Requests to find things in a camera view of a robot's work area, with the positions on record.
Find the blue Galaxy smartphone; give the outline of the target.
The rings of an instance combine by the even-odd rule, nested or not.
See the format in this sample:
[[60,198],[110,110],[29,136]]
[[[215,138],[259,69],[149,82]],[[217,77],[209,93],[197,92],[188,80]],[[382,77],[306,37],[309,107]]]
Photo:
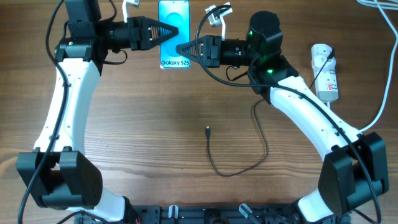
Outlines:
[[174,30],[162,29],[170,39],[160,45],[160,67],[162,69],[189,68],[190,60],[177,52],[177,45],[190,41],[190,1],[160,0],[158,2],[159,21]]

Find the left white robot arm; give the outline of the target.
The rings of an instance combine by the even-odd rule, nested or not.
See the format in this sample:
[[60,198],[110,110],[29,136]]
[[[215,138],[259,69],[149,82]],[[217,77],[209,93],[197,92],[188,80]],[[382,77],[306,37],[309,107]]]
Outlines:
[[69,0],[63,5],[69,37],[48,55],[56,82],[43,130],[32,152],[17,157],[16,168],[26,185],[21,208],[32,198],[41,208],[68,210],[102,223],[140,223],[128,198],[103,186],[100,170],[85,156],[85,128],[90,101],[108,52],[150,50],[175,37],[175,26],[131,17],[123,2],[123,19],[103,19],[97,1]]

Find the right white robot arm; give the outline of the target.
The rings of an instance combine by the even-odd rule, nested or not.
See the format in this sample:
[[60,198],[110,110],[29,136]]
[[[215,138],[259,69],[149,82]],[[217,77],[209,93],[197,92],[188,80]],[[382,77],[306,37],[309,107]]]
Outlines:
[[221,65],[247,67],[249,87],[287,115],[318,151],[322,170],[317,188],[298,200],[304,223],[357,211],[389,190],[386,145],[377,133],[363,134],[322,103],[282,55],[279,18],[252,15],[245,40],[196,35],[177,52],[206,72]]

